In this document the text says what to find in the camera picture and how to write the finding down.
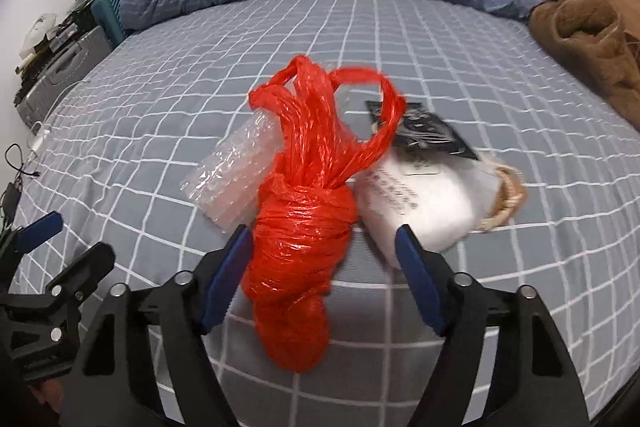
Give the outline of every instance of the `teal container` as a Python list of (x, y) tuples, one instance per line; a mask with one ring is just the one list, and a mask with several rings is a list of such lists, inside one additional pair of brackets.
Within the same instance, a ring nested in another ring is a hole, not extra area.
[(129, 35), (120, 22), (120, 0), (94, 0), (91, 13), (114, 48)]

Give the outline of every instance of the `bed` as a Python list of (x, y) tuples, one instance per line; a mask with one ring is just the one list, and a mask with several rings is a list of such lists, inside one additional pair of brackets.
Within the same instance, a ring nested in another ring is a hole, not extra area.
[[(88, 324), (113, 283), (158, 285), (220, 248), (223, 233), (186, 201), (180, 182), (248, 117), (248, 91), (296, 54), (325, 68), (378, 68), (476, 150), (523, 172), (524, 208), (445, 256), (489, 287), (539, 290), (596, 415), (640, 365), (638, 133), (522, 22), (443, 0), (238, 0), (130, 36), (50, 117), (42, 176), (28, 182), (16, 225), (58, 210), (65, 228), (24, 259), (20, 291), (39, 293), (88, 246), (110, 243), (116, 267), (84, 304)], [(351, 93), (344, 120), (359, 138), (370, 136), (364, 102), (377, 95)], [(206, 337), (243, 425), (408, 422), (441, 340), (361, 226), (325, 302), (330, 346), (304, 375), (268, 359), (241, 291)], [(496, 333), (487, 333), (467, 419), (482, 411)], [(161, 334), (151, 336), (165, 409), (179, 418)]]

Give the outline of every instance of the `blue gripper pad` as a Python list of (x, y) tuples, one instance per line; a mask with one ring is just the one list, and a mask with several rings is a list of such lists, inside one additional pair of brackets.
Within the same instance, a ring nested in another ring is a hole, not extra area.
[(236, 230), (224, 250), (228, 250), (228, 253), (205, 291), (204, 315), (200, 321), (204, 331), (210, 331), (225, 319), (244, 270), (254, 254), (254, 236), (251, 229), (242, 227), (241, 230)]
[(396, 255), (420, 317), (425, 325), (433, 328), (436, 335), (443, 336), (447, 321), (442, 315), (440, 293), (424, 265), (423, 254), (438, 255), (425, 252), (408, 225), (400, 227), (396, 232)]
[(63, 226), (62, 216), (50, 212), (18, 232), (15, 249), (21, 254), (29, 253), (62, 232)]

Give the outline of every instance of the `clamp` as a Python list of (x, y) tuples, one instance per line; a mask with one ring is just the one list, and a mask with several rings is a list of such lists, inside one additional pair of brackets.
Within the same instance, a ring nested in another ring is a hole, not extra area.
[(445, 337), (408, 427), (460, 427), (476, 382), (487, 327), (499, 327), (482, 416), (469, 427), (588, 427), (582, 387), (556, 324), (529, 285), (488, 289), (423, 250), (408, 225), (396, 255), (425, 325)]
[(162, 286), (113, 285), (95, 314), (65, 382), (62, 427), (179, 426), (165, 416), (148, 327), (160, 326), (169, 375), (188, 427), (238, 427), (201, 335), (222, 324), (253, 254), (241, 225), (222, 250)]
[(62, 216), (52, 212), (24, 229), (0, 235), (0, 409), (8, 425), (57, 425), (28, 385), (71, 371), (80, 346), (79, 306), (114, 266), (113, 250), (97, 243), (46, 286), (42, 295), (9, 293), (25, 254), (62, 231)]

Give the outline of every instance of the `gray box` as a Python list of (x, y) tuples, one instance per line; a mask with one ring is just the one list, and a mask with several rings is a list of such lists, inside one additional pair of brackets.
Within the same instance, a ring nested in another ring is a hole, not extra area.
[(29, 129), (36, 122), (44, 122), (72, 86), (110, 53), (111, 44), (100, 26), (65, 47), (56, 55), (52, 65), (42, 70), (38, 81), (18, 104), (16, 109), (22, 121)]

